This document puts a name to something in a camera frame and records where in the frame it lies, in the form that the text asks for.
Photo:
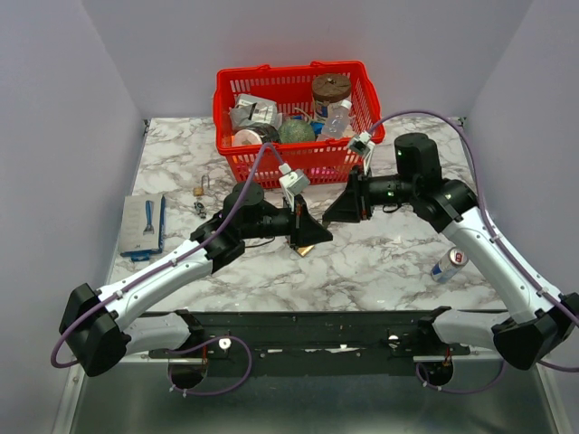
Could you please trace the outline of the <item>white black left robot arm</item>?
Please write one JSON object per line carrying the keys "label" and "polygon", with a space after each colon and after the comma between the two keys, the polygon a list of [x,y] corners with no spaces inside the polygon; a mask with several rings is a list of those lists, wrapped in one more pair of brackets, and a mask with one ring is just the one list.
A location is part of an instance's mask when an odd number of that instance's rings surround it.
{"label": "white black left robot arm", "polygon": [[178,289],[209,277],[246,251],[251,239],[284,237],[292,248],[332,241],[331,232],[308,212],[297,194],[282,207],[267,202],[256,183],[239,183],[223,208],[164,258],[123,280],[93,289],[76,287],[59,326],[66,344],[89,377],[101,375],[124,356],[167,349],[194,355],[201,343],[193,321],[181,313],[147,316],[156,303]]}

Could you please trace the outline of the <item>small brass padlock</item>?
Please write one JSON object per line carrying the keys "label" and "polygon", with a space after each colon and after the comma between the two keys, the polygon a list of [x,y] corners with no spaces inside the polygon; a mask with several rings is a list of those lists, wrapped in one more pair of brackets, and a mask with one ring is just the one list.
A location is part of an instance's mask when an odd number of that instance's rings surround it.
{"label": "small brass padlock", "polygon": [[193,188],[193,194],[195,197],[204,196],[210,188],[211,178],[209,174],[204,174],[201,176],[198,185]]}

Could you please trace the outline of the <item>keys with panda keychain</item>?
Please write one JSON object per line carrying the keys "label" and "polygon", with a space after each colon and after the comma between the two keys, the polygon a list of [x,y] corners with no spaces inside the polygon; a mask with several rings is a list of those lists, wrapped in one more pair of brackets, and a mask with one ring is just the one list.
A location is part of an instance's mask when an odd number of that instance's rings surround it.
{"label": "keys with panda keychain", "polygon": [[196,212],[198,217],[200,217],[201,219],[206,218],[206,215],[207,215],[206,208],[204,207],[204,205],[201,202],[196,201],[194,203],[194,208],[195,208],[195,212]]}

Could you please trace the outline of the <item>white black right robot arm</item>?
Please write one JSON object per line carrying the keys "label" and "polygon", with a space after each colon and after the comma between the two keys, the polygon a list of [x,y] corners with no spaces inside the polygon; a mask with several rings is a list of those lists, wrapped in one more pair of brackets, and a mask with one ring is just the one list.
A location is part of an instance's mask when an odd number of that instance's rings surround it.
{"label": "white black right robot arm", "polygon": [[421,320],[418,347],[437,354],[447,344],[467,344],[495,350],[519,370],[533,367],[571,334],[577,294],[564,295],[544,278],[532,282],[536,271],[480,209],[476,194],[442,176],[438,147],[427,135],[397,137],[394,153],[394,175],[373,176],[367,165],[355,166],[323,221],[359,223],[378,206],[410,205],[465,253],[507,308],[492,314],[441,307]]}

